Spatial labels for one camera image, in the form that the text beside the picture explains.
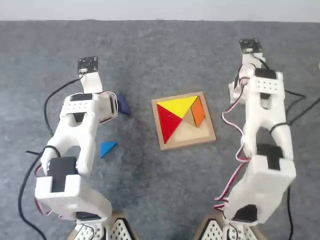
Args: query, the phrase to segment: cable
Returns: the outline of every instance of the cable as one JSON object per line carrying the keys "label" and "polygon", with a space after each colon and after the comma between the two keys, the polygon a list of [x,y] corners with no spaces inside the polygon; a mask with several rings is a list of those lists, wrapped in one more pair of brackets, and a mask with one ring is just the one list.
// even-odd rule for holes
{"label": "cable", "polygon": [[48,102],[49,100],[58,92],[60,92],[62,89],[64,89],[65,87],[71,85],[71,84],[74,84],[75,82],[77,81],[80,81],[82,78],[83,78],[84,75],[82,75],[80,78],[77,78],[77,79],[74,79],[72,81],[69,81],[67,82],[65,85],[59,87],[57,90],[55,90],[54,92],[52,92],[48,97],[47,99],[45,100],[44,102],[44,105],[43,105],[43,115],[44,115],[44,121],[45,121],[45,125],[46,127],[48,128],[49,132],[50,132],[50,135],[53,137],[54,136],[54,132],[52,131],[52,128],[49,124],[49,121],[48,121],[48,116],[47,116],[47,105],[48,105]]}
{"label": "cable", "polygon": [[242,167],[245,165],[246,163],[241,163],[236,170],[234,171],[234,173],[232,174],[231,178],[229,179],[228,183],[226,184],[224,190],[222,191],[221,195],[219,197],[216,197],[214,200],[216,201],[221,201],[223,200],[223,198],[227,195],[231,185],[233,184],[233,182],[235,181],[238,173],[240,172],[240,170],[242,169]]}
{"label": "cable", "polygon": [[289,121],[289,125],[292,125],[300,119],[303,115],[305,115],[307,112],[309,112],[314,106],[316,106],[320,102],[320,97],[315,100],[310,106],[308,106],[305,110],[303,110],[300,114],[298,114],[296,117],[294,117],[292,120]]}
{"label": "cable", "polygon": [[[239,97],[236,99],[236,101],[235,101],[231,106],[229,106],[229,107],[227,108],[226,111],[224,111],[224,112],[221,113],[221,118],[222,118],[222,120],[224,121],[224,123],[227,124],[227,125],[229,125],[229,126],[232,126],[232,127],[236,128],[236,129],[238,130],[238,132],[241,134],[241,137],[243,137],[243,135],[244,135],[244,133],[243,133],[243,131],[241,130],[241,128],[240,128],[238,125],[236,125],[236,124],[228,121],[228,120],[226,119],[226,117],[225,117],[225,114],[230,113],[230,112],[238,105],[238,103],[240,102],[240,99],[241,99],[241,96],[242,96],[243,93],[244,93],[244,87],[245,87],[245,85],[242,84],[243,79],[248,79],[248,77],[242,77],[242,78],[240,79],[239,84],[240,84],[240,86],[241,86],[241,93],[240,93]],[[238,149],[238,151],[236,152],[236,154],[235,154],[235,159],[236,159],[237,161],[241,162],[241,163],[247,163],[247,162],[250,161],[250,158],[248,158],[248,157],[241,157],[241,156],[240,156],[243,148],[244,148],[244,144],[242,144],[242,145],[240,146],[240,148]]]}
{"label": "cable", "polygon": [[235,230],[235,239],[238,240],[239,235],[238,235],[237,228],[235,226],[233,226],[231,223],[229,223],[229,225],[234,228],[234,230]]}
{"label": "cable", "polygon": [[288,93],[288,94],[291,94],[291,95],[300,97],[300,98],[294,100],[294,101],[286,108],[286,110],[285,110],[285,115],[288,117],[288,113],[289,113],[290,109],[291,109],[294,105],[296,105],[297,103],[299,103],[300,101],[306,99],[307,96],[306,96],[306,95],[303,95],[303,94],[300,94],[300,93],[293,92],[293,91],[289,91],[289,90],[287,90],[287,89],[284,89],[284,91],[285,91],[286,93]]}
{"label": "cable", "polygon": [[289,217],[289,222],[290,222],[290,235],[289,235],[288,240],[291,240],[292,236],[294,235],[294,223],[293,223],[292,215],[291,215],[290,195],[291,195],[291,186],[288,187],[287,194],[286,194],[286,208],[288,210],[288,217]]}
{"label": "cable", "polygon": [[85,224],[82,224],[82,225],[85,226],[85,227],[87,227],[87,228],[90,228],[91,231],[92,231],[92,237],[90,237],[89,240],[94,239],[94,237],[95,237],[95,229],[94,229],[92,226],[89,226],[89,225],[85,225]]}
{"label": "cable", "polygon": [[255,56],[253,52],[251,52],[251,55],[252,55],[252,57],[254,57],[255,59],[258,59],[258,60],[260,61],[260,63],[262,63],[262,65],[263,65],[266,69],[268,69],[268,70],[270,69],[269,66],[266,64],[266,62],[263,61],[261,58]]}
{"label": "cable", "polygon": [[22,182],[22,185],[20,187],[20,190],[19,190],[19,195],[18,195],[18,212],[19,212],[19,216],[20,218],[22,219],[22,221],[27,224],[28,226],[30,226],[32,229],[34,229],[35,231],[37,231],[43,240],[47,240],[45,234],[37,227],[35,226],[33,223],[31,223],[30,221],[28,221],[23,213],[23,210],[22,210],[22,197],[24,195],[24,191],[25,191],[25,188],[26,188],[26,185],[27,185],[27,181],[28,181],[28,178],[30,176],[30,173],[32,172],[32,169],[35,167],[35,165],[37,164],[37,162],[39,161],[39,159],[41,158],[41,156],[43,155],[45,149],[47,148],[50,148],[50,149],[54,149],[55,152],[57,153],[58,156],[61,157],[58,149],[54,146],[51,146],[51,145],[47,145],[43,148],[42,152],[39,153],[39,155],[36,157],[36,159],[33,161],[33,163],[30,165],[28,171],[26,172],[25,176],[24,176],[24,179],[23,179],[23,182]]}

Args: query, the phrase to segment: wooden puzzle board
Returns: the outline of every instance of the wooden puzzle board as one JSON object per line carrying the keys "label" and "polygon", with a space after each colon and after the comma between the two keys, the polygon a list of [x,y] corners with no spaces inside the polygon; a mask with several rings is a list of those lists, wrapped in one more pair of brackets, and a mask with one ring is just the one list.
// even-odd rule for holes
{"label": "wooden puzzle board", "polygon": [[151,102],[161,150],[216,140],[202,91],[153,99]]}

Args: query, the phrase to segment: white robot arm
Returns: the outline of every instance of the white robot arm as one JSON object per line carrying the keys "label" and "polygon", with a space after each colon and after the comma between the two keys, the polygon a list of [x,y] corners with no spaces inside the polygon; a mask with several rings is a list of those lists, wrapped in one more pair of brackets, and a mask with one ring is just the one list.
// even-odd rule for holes
{"label": "white robot arm", "polygon": [[[241,145],[249,160],[242,179],[228,198],[222,197],[225,223],[248,227],[268,220],[295,179],[296,169],[290,127],[286,124],[283,74],[261,68],[265,59],[257,39],[239,43],[242,65],[229,85],[229,93],[231,103],[239,100],[245,104]],[[260,128],[269,130],[275,145],[257,142]]]}
{"label": "white robot arm", "polygon": [[[35,198],[65,219],[105,228],[108,236],[111,203],[93,190],[86,178],[93,167],[98,125],[117,116],[117,96],[102,89],[98,57],[80,59],[78,73],[83,93],[70,95],[63,102],[59,124],[47,143],[56,149],[43,152],[40,160],[45,176],[36,180]],[[78,158],[63,157],[73,146],[80,147]]]}

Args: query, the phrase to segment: carpet floor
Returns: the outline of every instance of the carpet floor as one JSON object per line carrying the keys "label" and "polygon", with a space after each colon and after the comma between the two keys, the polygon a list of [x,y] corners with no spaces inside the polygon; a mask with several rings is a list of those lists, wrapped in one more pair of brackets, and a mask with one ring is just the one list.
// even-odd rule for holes
{"label": "carpet floor", "polygon": [[[241,63],[238,40],[258,38],[268,65],[284,74],[288,90],[306,94],[289,119],[319,97],[320,24],[206,21],[19,21],[0,22],[0,239],[40,239],[18,215],[23,177],[50,138],[43,117],[46,97],[77,77],[79,58],[99,56],[104,90],[126,95],[132,117],[99,127],[97,146],[117,141],[104,159],[96,151],[88,182],[122,211],[141,240],[189,240],[214,197],[237,167],[237,131],[223,124],[228,84]],[[82,91],[75,83],[48,105],[55,128],[64,98]],[[151,100],[204,91],[217,141],[161,151]],[[286,106],[295,99],[287,95]],[[245,108],[229,118],[243,125]],[[319,239],[320,105],[291,128],[296,166],[291,207],[294,239]],[[41,216],[34,204],[35,178],[23,198],[26,217],[49,240],[63,240],[74,223]],[[272,240],[289,235],[286,199],[260,226]]]}

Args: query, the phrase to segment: orange puzzle piece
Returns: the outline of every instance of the orange puzzle piece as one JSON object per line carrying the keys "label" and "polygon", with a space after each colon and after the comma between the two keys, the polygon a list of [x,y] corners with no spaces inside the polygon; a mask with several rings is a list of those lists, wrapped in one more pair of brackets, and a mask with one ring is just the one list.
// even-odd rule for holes
{"label": "orange puzzle piece", "polygon": [[201,125],[202,121],[205,119],[206,115],[199,97],[197,97],[194,103],[192,104],[191,111],[193,114],[195,125],[198,128]]}

